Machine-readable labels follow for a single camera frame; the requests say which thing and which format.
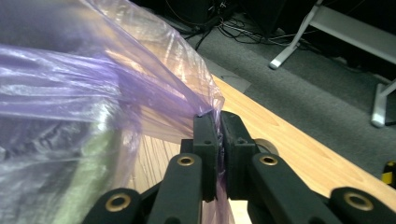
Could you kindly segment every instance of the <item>plastic bag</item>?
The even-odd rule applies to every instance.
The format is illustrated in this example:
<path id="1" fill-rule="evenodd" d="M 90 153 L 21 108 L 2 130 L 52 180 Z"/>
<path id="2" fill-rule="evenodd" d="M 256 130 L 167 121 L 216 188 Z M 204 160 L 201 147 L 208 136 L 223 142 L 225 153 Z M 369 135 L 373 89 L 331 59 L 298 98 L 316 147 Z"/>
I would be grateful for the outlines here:
<path id="1" fill-rule="evenodd" d="M 3 223 L 79 223 L 129 184 L 149 139 L 178 144 L 194 115 L 219 117 L 203 60 L 128 1 L 5 0 L 0 30 Z"/>

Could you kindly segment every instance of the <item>cable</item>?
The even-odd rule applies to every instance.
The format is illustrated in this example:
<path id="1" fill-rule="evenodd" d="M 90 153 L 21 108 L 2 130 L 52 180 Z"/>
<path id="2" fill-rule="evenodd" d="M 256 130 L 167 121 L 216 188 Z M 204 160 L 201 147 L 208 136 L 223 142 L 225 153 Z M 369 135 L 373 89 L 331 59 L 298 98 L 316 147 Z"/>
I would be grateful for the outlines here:
<path id="1" fill-rule="evenodd" d="M 204 39 L 212 32 L 212 28 L 209 28 L 209 30 L 202 36 L 202 38 L 198 41 L 198 43 L 195 45 L 195 50 L 198 50 L 199 46 L 201 43 L 204 41 Z"/>
<path id="2" fill-rule="evenodd" d="M 365 1 L 366 0 L 361 0 L 356 6 L 354 6 L 352 9 L 350 9 L 346 14 L 349 15 L 349 13 L 353 12 L 356 8 L 358 8 Z"/>

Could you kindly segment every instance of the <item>floor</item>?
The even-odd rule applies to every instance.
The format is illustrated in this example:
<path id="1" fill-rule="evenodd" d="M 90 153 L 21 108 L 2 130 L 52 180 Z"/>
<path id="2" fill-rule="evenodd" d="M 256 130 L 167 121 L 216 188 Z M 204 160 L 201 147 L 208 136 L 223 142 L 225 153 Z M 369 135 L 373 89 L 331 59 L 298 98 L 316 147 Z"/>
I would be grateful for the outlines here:
<path id="1" fill-rule="evenodd" d="M 195 47 L 201 38 L 188 42 Z M 385 163 L 396 160 L 396 126 L 378 129 L 370 118 L 375 87 L 389 80 L 348 68 L 342 58 L 303 49 L 270 69 L 283 48 L 238 43 L 214 28 L 197 51 L 212 74 L 380 178 Z M 387 110 L 388 120 L 396 120 L 395 92 Z"/>

